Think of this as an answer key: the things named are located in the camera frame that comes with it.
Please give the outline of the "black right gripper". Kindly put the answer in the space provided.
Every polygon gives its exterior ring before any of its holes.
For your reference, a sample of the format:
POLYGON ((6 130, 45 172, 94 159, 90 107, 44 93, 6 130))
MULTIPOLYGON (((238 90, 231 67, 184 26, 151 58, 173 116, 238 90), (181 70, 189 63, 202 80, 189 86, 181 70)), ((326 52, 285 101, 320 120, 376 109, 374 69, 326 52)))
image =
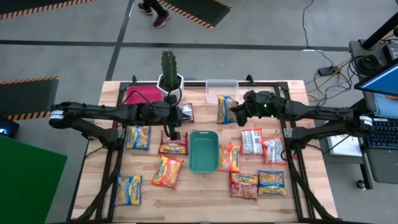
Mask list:
POLYGON ((269 91, 255 92, 253 90, 244 94, 244 103, 231 107, 230 110, 236 113, 238 126, 245 126, 248 117, 280 118, 285 113, 282 98, 269 91))

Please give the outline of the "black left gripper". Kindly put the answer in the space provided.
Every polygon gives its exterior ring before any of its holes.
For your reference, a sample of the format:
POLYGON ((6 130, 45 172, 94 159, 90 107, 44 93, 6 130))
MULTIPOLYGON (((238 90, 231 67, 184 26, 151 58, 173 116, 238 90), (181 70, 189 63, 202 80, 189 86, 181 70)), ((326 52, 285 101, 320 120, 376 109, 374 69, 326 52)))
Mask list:
POLYGON ((177 106, 175 95, 165 96, 163 101, 139 105, 138 112, 137 125, 162 126, 171 140, 179 140, 181 134, 176 128, 180 127, 183 121, 192 120, 191 113, 182 112, 177 106))

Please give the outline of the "blue Maruchan noodle packet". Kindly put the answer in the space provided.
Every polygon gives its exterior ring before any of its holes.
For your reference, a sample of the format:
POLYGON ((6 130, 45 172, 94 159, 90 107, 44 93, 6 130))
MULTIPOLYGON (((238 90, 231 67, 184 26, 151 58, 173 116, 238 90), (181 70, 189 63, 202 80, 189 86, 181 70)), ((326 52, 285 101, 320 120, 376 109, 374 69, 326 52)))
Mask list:
POLYGON ((128 126, 125 149, 148 151, 150 147, 150 126, 128 126))
POLYGON ((218 96, 218 113, 217 113, 217 123, 218 124, 229 124, 236 123, 236 115, 231 111, 238 105, 238 102, 232 99, 230 96, 218 96))
POLYGON ((115 206, 133 205, 140 206, 142 204, 142 176, 122 176, 116 177, 116 199, 115 206))
POLYGON ((258 195, 286 196, 283 171, 258 171, 258 195))

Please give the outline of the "orange Maruchan noodle packet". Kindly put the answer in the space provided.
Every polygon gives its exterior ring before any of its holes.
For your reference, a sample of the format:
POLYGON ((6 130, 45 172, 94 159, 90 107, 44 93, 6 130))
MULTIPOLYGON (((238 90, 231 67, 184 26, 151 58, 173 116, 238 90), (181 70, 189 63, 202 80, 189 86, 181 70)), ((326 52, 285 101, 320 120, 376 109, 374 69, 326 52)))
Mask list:
POLYGON ((246 129, 241 131, 242 146, 240 154, 242 155, 262 155, 262 130, 261 128, 246 129))
POLYGON ((261 141, 264 151, 264 163, 285 166, 285 150, 281 138, 264 139, 261 141))
POLYGON ((218 171, 240 172, 240 145, 221 144, 218 171))
POLYGON ((184 161, 161 156, 151 185, 175 190, 184 161))

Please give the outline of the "red Maruchan noodle packet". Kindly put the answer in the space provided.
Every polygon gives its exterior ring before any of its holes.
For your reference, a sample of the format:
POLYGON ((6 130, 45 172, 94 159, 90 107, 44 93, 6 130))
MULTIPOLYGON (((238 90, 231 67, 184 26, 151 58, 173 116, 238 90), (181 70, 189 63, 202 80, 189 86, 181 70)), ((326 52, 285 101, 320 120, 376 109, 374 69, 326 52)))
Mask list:
POLYGON ((259 179, 257 175, 229 173, 230 197, 257 200, 259 179))
POLYGON ((188 133, 181 133, 180 139, 171 140, 166 136, 165 131, 161 131, 161 142, 158 153, 188 155, 188 133))

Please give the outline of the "green plastic bin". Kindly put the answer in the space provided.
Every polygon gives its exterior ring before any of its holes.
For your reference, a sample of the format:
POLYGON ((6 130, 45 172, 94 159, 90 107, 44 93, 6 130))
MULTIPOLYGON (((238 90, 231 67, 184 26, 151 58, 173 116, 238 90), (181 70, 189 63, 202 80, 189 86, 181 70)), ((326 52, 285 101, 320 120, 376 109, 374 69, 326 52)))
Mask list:
POLYGON ((189 135, 189 169, 194 173, 214 173, 219 168, 219 139, 214 131, 194 131, 189 135))

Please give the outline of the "silver snack packet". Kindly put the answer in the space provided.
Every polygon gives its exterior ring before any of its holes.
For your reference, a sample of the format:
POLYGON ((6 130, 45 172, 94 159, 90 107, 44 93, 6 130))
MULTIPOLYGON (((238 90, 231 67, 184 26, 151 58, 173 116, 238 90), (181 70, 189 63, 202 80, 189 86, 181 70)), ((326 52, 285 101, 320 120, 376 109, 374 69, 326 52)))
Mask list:
POLYGON ((185 105, 178 105, 178 107, 182 110, 182 114, 183 114, 183 111, 192 114, 192 116, 191 116, 192 120, 191 121, 184 121, 184 122, 194 123, 195 119, 194 119, 192 104, 189 103, 189 104, 185 104, 185 105))

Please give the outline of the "clear plastic bin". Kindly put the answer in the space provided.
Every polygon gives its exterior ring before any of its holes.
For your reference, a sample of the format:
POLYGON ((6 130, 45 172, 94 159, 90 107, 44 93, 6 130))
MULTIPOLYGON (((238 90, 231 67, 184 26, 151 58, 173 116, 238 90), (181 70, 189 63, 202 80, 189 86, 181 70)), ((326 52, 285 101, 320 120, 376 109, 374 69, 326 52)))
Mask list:
POLYGON ((218 96, 229 96, 237 99, 239 93, 239 82, 237 80, 207 80, 205 82, 206 102, 218 103, 218 96))

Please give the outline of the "pink plastic bin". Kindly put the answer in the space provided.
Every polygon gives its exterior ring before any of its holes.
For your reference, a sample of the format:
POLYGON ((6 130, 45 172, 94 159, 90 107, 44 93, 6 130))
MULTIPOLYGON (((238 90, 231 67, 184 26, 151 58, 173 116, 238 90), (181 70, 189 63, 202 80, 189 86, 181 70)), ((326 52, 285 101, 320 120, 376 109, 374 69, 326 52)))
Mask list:
POLYGON ((130 86, 127 89, 127 95, 124 104, 135 105, 139 103, 154 103, 163 101, 162 92, 154 85, 130 86))

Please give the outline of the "green cactus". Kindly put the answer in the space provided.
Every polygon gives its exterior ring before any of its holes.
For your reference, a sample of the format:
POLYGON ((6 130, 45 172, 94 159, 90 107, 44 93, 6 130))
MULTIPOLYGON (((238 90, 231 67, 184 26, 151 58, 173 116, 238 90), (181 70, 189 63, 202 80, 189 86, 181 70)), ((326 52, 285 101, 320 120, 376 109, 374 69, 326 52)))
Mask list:
POLYGON ((178 76, 177 76, 177 62, 175 55, 171 50, 164 50, 162 52, 161 61, 163 79, 162 86, 167 91, 172 91, 178 88, 178 76))

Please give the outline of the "black power adapter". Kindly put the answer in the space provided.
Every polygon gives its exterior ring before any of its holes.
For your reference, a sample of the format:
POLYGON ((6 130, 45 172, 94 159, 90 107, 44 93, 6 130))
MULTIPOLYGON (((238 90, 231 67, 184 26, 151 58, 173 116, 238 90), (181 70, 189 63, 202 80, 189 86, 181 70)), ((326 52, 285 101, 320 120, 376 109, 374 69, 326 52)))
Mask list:
POLYGON ((319 76, 328 76, 328 75, 333 75, 335 72, 337 72, 339 69, 338 66, 330 66, 330 67, 322 67, 317 70, 317 73, 319 76))

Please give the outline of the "person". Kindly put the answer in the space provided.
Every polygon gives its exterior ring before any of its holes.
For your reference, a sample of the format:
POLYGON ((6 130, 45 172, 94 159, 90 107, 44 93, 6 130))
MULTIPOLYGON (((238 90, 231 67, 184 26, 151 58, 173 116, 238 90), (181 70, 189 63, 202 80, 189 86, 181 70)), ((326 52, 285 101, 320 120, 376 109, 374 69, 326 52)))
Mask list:
POLYGON ((157 17, 153 22, 153 26, 156 28, 164 26, 166 20, 170 18, 169 12, 160 5, 158 0, 142 0, 137 6, 148 16, 152 15, 152 11, 157 13, 157 17))

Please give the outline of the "white paper box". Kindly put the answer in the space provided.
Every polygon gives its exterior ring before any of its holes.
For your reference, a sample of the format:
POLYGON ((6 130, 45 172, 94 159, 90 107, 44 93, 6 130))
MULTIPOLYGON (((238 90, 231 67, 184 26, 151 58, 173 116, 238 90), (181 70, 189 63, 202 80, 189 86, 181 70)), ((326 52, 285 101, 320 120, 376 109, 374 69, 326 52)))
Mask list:
POLYGON ((347 134, 327 137, 329 153, 335 156, 361 157, 360 143, 357 137, 347 134))

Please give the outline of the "black hazard-striped floor mat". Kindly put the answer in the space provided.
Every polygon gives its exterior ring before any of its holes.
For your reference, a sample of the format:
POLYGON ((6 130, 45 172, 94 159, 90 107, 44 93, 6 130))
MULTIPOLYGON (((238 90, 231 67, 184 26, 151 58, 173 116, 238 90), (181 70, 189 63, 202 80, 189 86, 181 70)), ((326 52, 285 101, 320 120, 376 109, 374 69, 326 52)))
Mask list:
POLYGON ((232 10, 230 5, 220 0, 157 0, 157 2, 207 29, 214 29, 232 10))
POLYGON ((58 76, 0 82, 0 117, 11 121, 50 116, 58 76))
POLYGON ((95 0, 0 0, 0 20, 25 16, 95 0))

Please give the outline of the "grey equipment cart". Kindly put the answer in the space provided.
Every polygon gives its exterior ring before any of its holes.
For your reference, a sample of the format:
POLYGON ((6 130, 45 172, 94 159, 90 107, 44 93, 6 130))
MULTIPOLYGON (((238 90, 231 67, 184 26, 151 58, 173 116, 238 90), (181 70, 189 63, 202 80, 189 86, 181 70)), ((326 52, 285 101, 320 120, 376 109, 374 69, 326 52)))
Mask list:
POLYGON ((361 41, 364 40, 349 43, 351 68, 360 81, 398 58, 398 43, 394 43, 394 39, 382 40, 369 50, 362 48, 361 41))

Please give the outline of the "black backlit keyboard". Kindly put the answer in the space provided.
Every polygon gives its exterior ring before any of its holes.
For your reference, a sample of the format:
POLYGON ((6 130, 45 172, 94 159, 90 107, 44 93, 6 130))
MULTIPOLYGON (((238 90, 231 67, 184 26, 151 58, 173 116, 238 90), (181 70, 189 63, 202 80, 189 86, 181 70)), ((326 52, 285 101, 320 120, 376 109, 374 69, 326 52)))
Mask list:
POLYGON ((368 136, 370 148, 398 150, 398 119, 373 118, 373 129, 368 136))

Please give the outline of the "grey desk top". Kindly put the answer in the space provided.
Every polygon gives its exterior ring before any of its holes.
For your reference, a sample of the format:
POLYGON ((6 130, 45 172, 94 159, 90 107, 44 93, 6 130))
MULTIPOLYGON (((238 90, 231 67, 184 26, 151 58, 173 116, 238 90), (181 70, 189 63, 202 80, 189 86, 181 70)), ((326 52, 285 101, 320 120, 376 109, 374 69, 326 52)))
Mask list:
POLYGON ((398 184, 398 150, 365 149, 360 165, 366 189, 372 189, 371 177, 376 182, 398 184))

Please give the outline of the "black pole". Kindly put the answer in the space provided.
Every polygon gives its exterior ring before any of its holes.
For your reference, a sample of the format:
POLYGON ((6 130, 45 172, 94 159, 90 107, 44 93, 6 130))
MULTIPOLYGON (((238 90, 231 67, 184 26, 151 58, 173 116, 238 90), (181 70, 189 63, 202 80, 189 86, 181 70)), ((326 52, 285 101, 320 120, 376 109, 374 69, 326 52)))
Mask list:
POLYGON ((395 13, 388 21, 386 21, 377 31, 375 31, 365 41, 361 41, 362 48, 369 50, 376 45, 384 36, 398 26, 398 12, 395 13))

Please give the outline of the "green board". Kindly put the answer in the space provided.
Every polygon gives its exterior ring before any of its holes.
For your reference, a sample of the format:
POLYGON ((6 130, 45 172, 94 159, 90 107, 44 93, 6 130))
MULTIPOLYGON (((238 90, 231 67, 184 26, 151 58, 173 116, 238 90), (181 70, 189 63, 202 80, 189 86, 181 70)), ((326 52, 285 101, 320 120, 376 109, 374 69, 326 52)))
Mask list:
POLYGON ((0 224, 44 224, 66 161, 0 136, 0 224))

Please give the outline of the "black device with blue light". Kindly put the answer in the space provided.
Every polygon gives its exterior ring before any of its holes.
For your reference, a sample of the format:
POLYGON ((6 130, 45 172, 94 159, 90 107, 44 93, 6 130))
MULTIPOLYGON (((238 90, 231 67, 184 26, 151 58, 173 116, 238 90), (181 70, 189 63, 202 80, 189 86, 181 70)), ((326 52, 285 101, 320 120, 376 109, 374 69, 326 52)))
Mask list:
POLYGON ((0 135, 14 138, 19 129, 19 124, 5 117, 0 117, 0 135))

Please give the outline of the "black metal table frame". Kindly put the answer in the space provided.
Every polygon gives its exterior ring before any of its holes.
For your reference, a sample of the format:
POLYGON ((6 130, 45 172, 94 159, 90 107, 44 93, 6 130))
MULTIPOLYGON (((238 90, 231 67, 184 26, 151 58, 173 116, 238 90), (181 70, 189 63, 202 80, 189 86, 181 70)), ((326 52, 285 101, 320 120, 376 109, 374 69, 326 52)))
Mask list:
MULTIPOLYGON (((116 106, 119 100, 119 89, 127 82, 104 82, 99 105, 116 106)), ((308 105, 308 97, 303 81, 248 81, 239 82, 238 101, 249 90, 275 91, 284 96, 289 88, 290 99, 308 105)), ((236 124, 218 125, 215 121, 217 105, 208 104, 205 97, 205 82, 186 81, 182 103, 192 103, 195 122, 184 124, 181 132, 190 134, 192 131, 214 131, 218 134, 221 144, 240 144, 241 130, 262 128, 264 138, 282 136, 281 122, 272 118, 250 119, 245 127, 236 124)), ((232 222, 296 222, 298 220, 296 202, 287 166, 265 165, 262 156, 248 155, 240 158, 241 172, 257 174, 257 170, 282 170, 285 175, 286 196, 260 196, 257 201, 229 196, 229 174, 214 172, 197 174, 190 171, 188 156, 171 155, 170 157, 184 160, 176 190, 151 185, 153 175, 160 162, 158 148, 162 127, 151 128, 149 151, 128 150, 121 159, 121 175, 142 175, 142 205, 113 207, 111 190, 104 197, 103 210, 99 216, 101 223, 105 221, 123 223, 232 223, 232 222)), ((103 174, 114 168, 118 152, 107 152, 102 149, 88 156, 81 169, 80 183, 75 201, 67 219, 78 218, 92 203, 102 186, 103 174)), ((332 216, 337 217, 335 202, 322 152, 307 147, 294 160, 296 168, 307 173, 308 185, 318 201, 332 216)))

